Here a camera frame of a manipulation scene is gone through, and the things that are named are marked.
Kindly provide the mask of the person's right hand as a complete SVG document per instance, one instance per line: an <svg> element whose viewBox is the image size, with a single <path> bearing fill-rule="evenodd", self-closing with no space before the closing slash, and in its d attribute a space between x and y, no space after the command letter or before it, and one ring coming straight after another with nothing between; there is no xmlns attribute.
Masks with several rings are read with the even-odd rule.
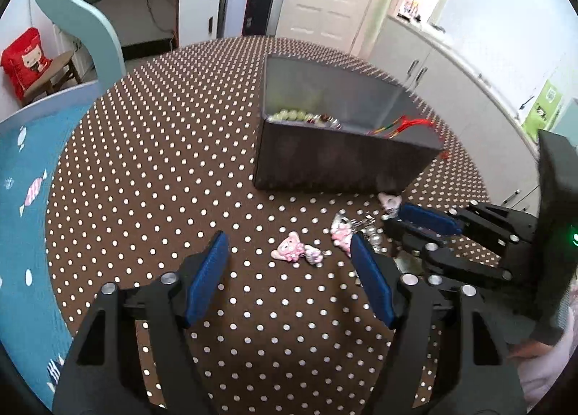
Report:
<svg viewBox="0 0 578 415"><path fill-rule="evenodd" d="M553 350L553 346L546 343L535 341L535 339L527 339L515 346L510 346L508 350L508 357L514 359L533 359L544 356Z"/></svg>

